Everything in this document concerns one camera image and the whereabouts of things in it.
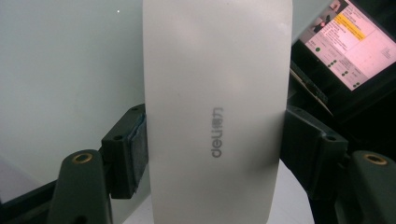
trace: white surface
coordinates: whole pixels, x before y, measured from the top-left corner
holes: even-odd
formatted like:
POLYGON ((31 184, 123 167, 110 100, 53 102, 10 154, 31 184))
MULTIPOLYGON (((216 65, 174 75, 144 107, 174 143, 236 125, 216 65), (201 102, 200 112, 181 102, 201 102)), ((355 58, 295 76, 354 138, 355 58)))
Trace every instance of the white surface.
MULTIPOLYGON (((141 0, 0 1, 4 160, 48 183, 144 103, 141 17, 141 0)), ((116 223, 131 203, 113 203, 116 223)))
POLYGON ((291 0, 144 1, 156 224, 268 218, 288 93, 291 12, 291 0))
MULTIPOLYGON (((153 224, 151 196, 123 224, 153 224)), ((267 224, 314 224, 306 193, 281 161, 270 217, 267 224)))
POLYGON ((0 200, 6 203, 40 185, 11 163, 0 157, 0 200))

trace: white power bank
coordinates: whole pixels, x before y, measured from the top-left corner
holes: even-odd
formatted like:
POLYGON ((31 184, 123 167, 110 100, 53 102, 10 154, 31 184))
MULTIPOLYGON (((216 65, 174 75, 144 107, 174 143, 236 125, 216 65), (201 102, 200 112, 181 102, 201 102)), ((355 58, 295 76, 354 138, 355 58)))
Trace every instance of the white power bank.
POLYGON ((155 223, 265 223, 288 92, 291 0, 143 3, 155 223))

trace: black machine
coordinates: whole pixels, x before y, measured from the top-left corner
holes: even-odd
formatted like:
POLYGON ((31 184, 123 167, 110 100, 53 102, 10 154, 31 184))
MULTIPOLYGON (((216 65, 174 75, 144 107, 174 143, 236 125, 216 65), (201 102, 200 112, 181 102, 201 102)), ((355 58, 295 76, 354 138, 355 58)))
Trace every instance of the black machine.
MULTIPOLYGON (((348 153, 348 141, 289 106, 281 160, 307 192, 316 223, 395 223, 396 163, 348 153)), ((2 204, 2 223, 112 223, 109 195, 130 199, 148 163, 144 105, 131 108, 99 150, 64 159, 56 181, 2 204)))
MULTIPOLYGON (((339 13, 348 4, 394 42, 395 1, 336 0, 329 12, 339 13)), ((328 15, 323 18, 332 26, 328 15)), ((330 32, 326 26, 292 46, 280 158, 305 189, 316 223, 396 223, 396 64, 351 83, 355 79, 347 77, 353 72, 339 72, 335 64, 355 62, 356 77, 366 67, 337 49, 329 51, 339 58, 326 63, 318 54, 323 47, 313 47, 320 32, 330 32)), ((57 180, 1 204, 0 221, 111 223, 109 196, 133 197, 149 160, 147 150, 145 107, 138 105, 102 139, 99 150, 70 155, 57 180)))

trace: electronic device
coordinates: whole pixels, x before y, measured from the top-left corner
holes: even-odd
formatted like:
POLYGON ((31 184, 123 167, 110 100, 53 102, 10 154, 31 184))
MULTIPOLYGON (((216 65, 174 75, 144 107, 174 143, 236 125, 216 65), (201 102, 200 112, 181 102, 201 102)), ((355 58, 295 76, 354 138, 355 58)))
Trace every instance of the electronic device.
POLYGON ((156 224, 268 219, 288 93, 291 3, 144 1, 156 224))
POLYGON ((364 148, 393 159, 395 9, 394 1, 333 1, 291 52, 292 73, 318 103, 290 98, 319 118, 328 113, 327 124, 349 137, 351 150, 364 148))

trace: computer screen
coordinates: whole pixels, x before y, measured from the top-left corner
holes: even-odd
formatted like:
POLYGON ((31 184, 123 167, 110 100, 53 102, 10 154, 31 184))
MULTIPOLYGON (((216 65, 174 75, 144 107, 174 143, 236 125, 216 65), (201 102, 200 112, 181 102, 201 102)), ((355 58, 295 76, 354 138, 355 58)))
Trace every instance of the computer screen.
POLYGON ((395 23, 394 0, 333 1, 291 49, 290 69, 315 102, 289 102, 316 117, 325 107, 350 148, 396 160, 395 23))
POLYGON ((395 41, 348 0, 334 0, 300 40, 351 91, 396 62, 395 41))

